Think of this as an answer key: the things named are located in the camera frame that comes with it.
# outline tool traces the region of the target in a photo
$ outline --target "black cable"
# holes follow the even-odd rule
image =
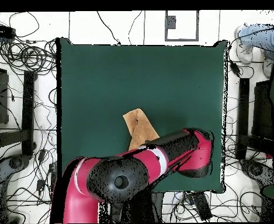
[[[109,29],[109,31],[111,32],[111,34],[112,34],[112,36],[113,36],[113,39],[117,42],[117,45],[121,45],[120,41],[114,37],[114,34],[113,34],[113,32],[111,31],[111,29],[104,23],[104,21],[102,20],[102,18],[101,18],[101,16],[100,16],[99,12],[96,11],[96,13],[98,14],[98,17],[100,18],[102,24],[104,24],[104,25],[106,26],[106,28]]]
[[[240,208],[241,208],[241,213],[242,213],[243,217],[245,218],[245,220],[246,220],[247,222],[250,222],[250,221],[248,220],[248,218],[245,216],[245,214],[244,214],[244,209],[242,208],[242,207],[243,207],[243,205],[242,205],[242,198],[243,198],[243,196],[244,196],[245,194],[248,194],[248,193],[255,194],[255,195],[259,196],[260,198],[263,198],[263,196],[261,196],[260,194],[254,192],[254,191],[247,191],[247,192],[243,193],[243,194],[240,196]]]
[[[15,16],[15,15],[20,14],[20,13],[24,13],[24,12],[18,12],[18,13],[14,13],[14,14],[10,15],[10,17],[9,17],[9,26],[10,26],[10,27],[11,27],[11,18],[12,18],[12,16]],[[37,29],[36,29],[35,31],[33,31],[33,32],[31,32],[31,33],[29,33],[29,34],[27,34],[27,35],[25,35],[25,36],[18,36],[19,38],[24,38],[24,37],[27,37],[27,36],[29,36],[29,35],[31,35],[31,34],[37,32],[38,29],[39,29],[39,27],[40,27],[39,22],[38,22],[38,20],[36,19],[36,17],[33,16],[30,12],[27,12],[27,13],[30,14],[30,15],[35,19],[35,21],[37,22],[38,27],[37,27]]]
[[[134,26],[134,22],[137,20],[137,18],[142,14],[143,10],[137,15],[137,17],[134,19],[133,21],[133,24],[131,24],[131,27],[130,27],[130,31],[131,29],[133,28]]]

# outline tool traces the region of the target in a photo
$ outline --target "cable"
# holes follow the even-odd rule
[[[145,45],[145,22],[146,22],[146,10],[144,10],[144,23],[143,23],[144,34],[143,34],[143,45]]]
[[[102,20],[102,18],[101,18],[101,16],[100,16],[99,12],[96,11],[96,13],[98,14],[98,17],[100,18],[102,24],[104,24],[104,25],[106,26],[106,28],[109,29],[109,31],[111,32],[111,34],[112,34],[112,36],[113,36],[113,39],[117,42],[117,45],[121,45],[120,41],[114,37],[114,34],[113,34],[113,32],[111,31],[111,29],[104,23],[104,21]]]
[[[12,15],[10,16],[10,18],[9,18],[9,26],[10,26],[10,27],[11,27],[11,18],[12,18],[13,16],[17,15],[17,14],[20,14],[20,13],[24,13],[24,12],[14,13],[14,14],[12,14]],[[35,31],[33,31],[33,32],[31,32],[31,33],[29,33],[29,34],[27,34],[27,35],[25,35],[25,36],[18,36],[19,38],[24,38],[24,37],[27,37],[27,36],[29,36],[29,35],[31,35],[31,34],[37,32],[38,29],[39,29],[39,27],[40,27],[40,26],[39,26],[39,22],[38,22],[38,20],[36,19],[36,17],[33,16],[30,12],[27,12],[27,13],[30,14],[30,15],[35,19],[35,21],[36,21],[38,27],[37,27],[37,29],[36,29]]]
[[[245,194],[248,194],[248,193],[255,194],[255,195],[259,196],[260,198],[263,198],[263,196],[261,196],[261,195],[258,194],[258,193],[255,193],[254,191],[247,191],[247,192],[243,193],[243,194],[240,196],[241,213],[242,213],[243,217],[245,218],[245,220],[246,220],[247,222],[250,222],[250,221],[248,220],[248,218],[247,218],[247,217],[245,216],[245,214],[244,214],[244,209],[243,209],[243,205],[242,205],[242,198],[243,198],[243,196],[244,196]]]
[[[137,15],[137,17],[134,19],[134,21],[133,21],[133,24],[131,24],[131,27],[130,27],[130,31],[131,31],[131,29],[133,28],[133,26],[134,26],[134,22],[137,20],[137,18],[141,15],[141,13],[142,13],[142,11]]]

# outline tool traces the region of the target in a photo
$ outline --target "metal frame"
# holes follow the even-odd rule
[[[22,128],[18,131],[0,133],[0,148],[18,142],[22,143],[22,154],[32,156],[35,144],[33,142],[34,132],[34,82],[37,73],[32,71],[24,72],[23,81],[23,108]]]
[[[274,139],[265,138],[263,135],[263,137],[259,137],[254,134],[248,135],[249,83],[250,81],[248,78],[240,79],[235,158],[237,160],[246,159],[247,147],[256,149],[260,152],[272,155],[274,157]]]
[[[196,11],[196,38],[168,38],[168,11],[165,11],[165,41],[199,41],[199,10]]]

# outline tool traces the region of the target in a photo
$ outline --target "wire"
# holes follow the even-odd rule
[[[130,31],[131,31],[131,29],[133,28],[133,26],[134,26],[134,22],[137,20],[137,18],[141,15],[141,13],[142,13],[142,11],[137,15],[137,17],[134,19],[134,21],[133,21],[133,24],[131,24],[131,27],[130,27]]]
[[[11,16],[10,16],[10,18],[9,18],[9,26],[11,27],[11,18],[13,17],[13,16],[15,16],[15,15],[17,15],[17,14],[20,14],[20,13],[24,13],[24,12],[18,12],[18,13],[14,13],[14,14],[12,14]],[[38,31],[38,29],[39,29],[39,22],[38,22],[38,20],[36,19],[36,17],[35,16],[33,16],[30,12],[27,12],[28,14],[30,14],[34,19],[35,19],[35,21],[36,21],[36,23],[37,23],[37,25],[38,25],[38,27],[37,27],[37,29],[35,30],[35,31],[33,31],[33,32],[31,32],[31,33],[29,33],[29,34],[27,34],[27,35],[24,35],[24,36],[18,36],[19,38],[24,38],[24,37],[27,37],[27,36],[29,36],[29,35],[31,35],[31,34],[33,34],[33,33],[35,33],[35,32],[37,32]]]
[[[96,13],[98,14],[98,17],[100,18],[102,24],[104,24],[104,25],[106,26],[106,28],[109,29],[109,31],[111,32],[111,34],[112,34],[112,36],[113,36],[113,39],[117,42],[117,45],[121,45],[120,41],[114,37],[114,34],[113,34],[113,32],[111,31],[111,29],[104,23],[104,21],[102,20],[102,18],[101,18],[101,16],[100,16],[99,12],[96,11]]]

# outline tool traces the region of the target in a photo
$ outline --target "connector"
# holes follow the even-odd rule
[[[235,62],[230,61],[230,68],[235,75],[240,75],[241,71]]]
[[[55,173],[56,172],[56,165],[57,165],[57,162],[54,162],[54,163],[50,164],[49,168],[48,168],[48,172],[49,173]]]
[[[46,156],[46,150],[42,149],[38,156],[39,164],[43,162],[45,156]]]
[[[39,191],[39,192],[44,191],[45,186],[46,186],[46,182],[44,180],[38,180],[36,191]]]

